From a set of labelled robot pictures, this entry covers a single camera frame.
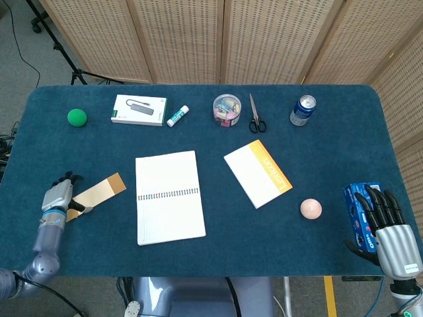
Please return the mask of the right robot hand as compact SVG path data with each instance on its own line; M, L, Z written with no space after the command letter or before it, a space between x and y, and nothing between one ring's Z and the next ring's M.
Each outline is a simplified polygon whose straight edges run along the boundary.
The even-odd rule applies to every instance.
M396 197L380 183L356 183L344 188L355 240L345 240L355 255L381 268L393 280L406 281L422 273L416 237Z

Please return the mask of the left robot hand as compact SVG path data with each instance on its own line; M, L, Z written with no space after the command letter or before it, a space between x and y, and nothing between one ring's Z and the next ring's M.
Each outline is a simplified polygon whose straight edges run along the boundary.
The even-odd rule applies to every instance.
M92 211L93 207L84 206L73 199L73 185L78 180L84 180L84 177L73 174L72 171L67 171L65 176L53 182L51 188L44 194L41 210L46 212L51 209L61 211L74 209L82 213Z

